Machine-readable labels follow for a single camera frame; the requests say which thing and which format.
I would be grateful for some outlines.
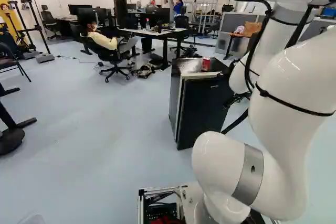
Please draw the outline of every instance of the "soda can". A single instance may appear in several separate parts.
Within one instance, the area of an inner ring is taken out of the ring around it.
[[[209,71],[210,70],[210,58],[203,58],[202,59],[202,71]]]

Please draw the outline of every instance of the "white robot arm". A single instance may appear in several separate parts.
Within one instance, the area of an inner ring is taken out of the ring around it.
[[[298,0],[304,1],[324,5],[330,0]],[[278,220],[303,214],[310,142],[336,109],[335,39],[331,28],[263,61],[248,111],[266,151],[216,132],[196,140],[193,168],[216,222],[241,223],[250,208]]]
[[[322,6],[332,0],[268,0],[275,1],[276,5],[273,8],[273,17],[269,21],[264,35],[262,36],[253,60],[250,66],[250,78],[252,83],[256,82],[261,71],[271,60],[271,58],[285,48],[290,36],[294,32],[297,24],[307,9],[307,4]],[[315,12],[313,11],[307,22],[312,21]],[[285,23],[279,23],[275,20],[282,20]],[[230,77],[230,87],[235,93],[244,93],[247,91],[245,85],[244,71],[247,55],[235,67]]]

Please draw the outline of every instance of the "round base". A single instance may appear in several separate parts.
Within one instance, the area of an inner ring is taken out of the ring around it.
[[[25,136],[22,129],[6,129],[0,137],[0,155],[8,154],[17,149]]]

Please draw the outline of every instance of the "person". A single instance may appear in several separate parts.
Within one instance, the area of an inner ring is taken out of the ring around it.
[[[183,1],[182,0],[175,0],[176,4],[174,5],[174,12],[175,15],[181,15],[181,11],[182,11],[182,6],[183,6]]]
[[[149,0],[149,3],[146,4],[145,7],[156,7],[157,8],[157,6],[155,4],[155,0]]]
[[[78,18],[78,23],[80,24],[82,31],[80,33],[81,37],[91,38],[96,44],[101,47],[105,47],[109,50],[116,50],[118,47],[118,41],[116,37],[112,37],[111,39],[106,37],[105,35],[97,32],[97,21],[96,16],[91,14],[81,15]],[[126,51],[130,51],[132,47],[138,42],[139,38],[136,36],[131,37],[127,44],[123,44],[119,46],[119,52],[121,54]],[[135,63],[129,60],[128,65],[134,65]]]
[[[162,8],[169,8],[168,0],[163,0]]]
[[[97,21],[95,16],[91,14],[82,15],[79,17],[78,22],[82,27],[80,33],[81,37],[91,38],[96,44],[109,50],[117,49],[118,41],[116,37],[109,39],[97,32]]]

